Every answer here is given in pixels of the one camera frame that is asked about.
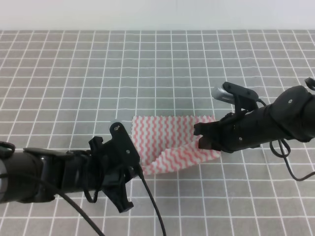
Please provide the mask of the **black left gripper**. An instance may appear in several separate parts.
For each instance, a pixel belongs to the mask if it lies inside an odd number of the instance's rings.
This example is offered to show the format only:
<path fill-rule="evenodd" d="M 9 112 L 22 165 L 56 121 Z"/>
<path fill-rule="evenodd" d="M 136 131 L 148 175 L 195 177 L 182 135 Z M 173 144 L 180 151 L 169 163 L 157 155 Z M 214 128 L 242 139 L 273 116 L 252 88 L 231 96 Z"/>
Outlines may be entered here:
<path fill-rule="evenodd" d="M 89 150 L 69 150 L 64 163 L 61 189 L 64 192 L 102 190 L 119 213 L 134 207 L 127 198 L 125 170 L 110 140 L 95 136 Z"/>

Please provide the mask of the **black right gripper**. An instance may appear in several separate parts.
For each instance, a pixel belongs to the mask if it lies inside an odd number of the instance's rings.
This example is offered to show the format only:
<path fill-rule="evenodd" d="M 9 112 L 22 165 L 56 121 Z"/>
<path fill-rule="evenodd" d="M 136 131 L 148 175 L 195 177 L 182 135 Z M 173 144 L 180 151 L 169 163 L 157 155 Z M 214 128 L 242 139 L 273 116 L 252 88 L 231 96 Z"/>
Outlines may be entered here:
<path fill-rule="evenodd" d="M 203 135 L 198 140 L 198 148 L 219 150 L 228 153 L 257 148 L 260 146 L 257 135 L 261 122 L 260 112 L 237 115 L 229 113 L 219 121 L 199 122 L 194 125 L 193 134 Z M 218 140 L 205 135 L 218 134 Z"/>

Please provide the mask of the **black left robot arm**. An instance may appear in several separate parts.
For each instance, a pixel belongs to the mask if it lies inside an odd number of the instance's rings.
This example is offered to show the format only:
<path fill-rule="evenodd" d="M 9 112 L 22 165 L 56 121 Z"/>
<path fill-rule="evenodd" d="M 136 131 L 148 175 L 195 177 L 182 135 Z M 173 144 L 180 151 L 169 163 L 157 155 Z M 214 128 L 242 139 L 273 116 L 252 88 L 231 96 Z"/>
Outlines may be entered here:
<path fill-rule="evenodd" d="M 118 212 L 133 208 L 126 194 L 131 179 L 129 169 L 120 161 L 112 140 L 102 137 L 89 141 L 89 150 L 60 152 L 42 148 L 25 148 L 16 152 L 11 143 L 0 144 L 0 172 L 9 177 L 0 180 L 0 201 L 46 203 L 56 192 L 26 179 L 25 175 L 48 182 L 64 193 L 84 192 L 88 202 L 95 203 L 102 191 Z"/>

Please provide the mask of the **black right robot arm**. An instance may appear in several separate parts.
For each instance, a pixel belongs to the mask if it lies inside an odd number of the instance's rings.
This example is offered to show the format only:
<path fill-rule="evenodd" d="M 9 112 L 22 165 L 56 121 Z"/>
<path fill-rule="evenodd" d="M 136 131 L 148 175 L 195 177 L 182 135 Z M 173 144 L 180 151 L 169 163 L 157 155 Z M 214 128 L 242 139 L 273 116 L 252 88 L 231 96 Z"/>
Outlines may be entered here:
<path fill-rule="evenodd" d="M 263 107 L 258 107 L 254 90 L 230 82 L 223 83 L 214 98 L 233 104 L 235 112 L 194 125 L 200 149 L 233 153 L 281 139 L 306 143 L 315 137 L 315 96 L 304 86 L 285 90 Z"/>

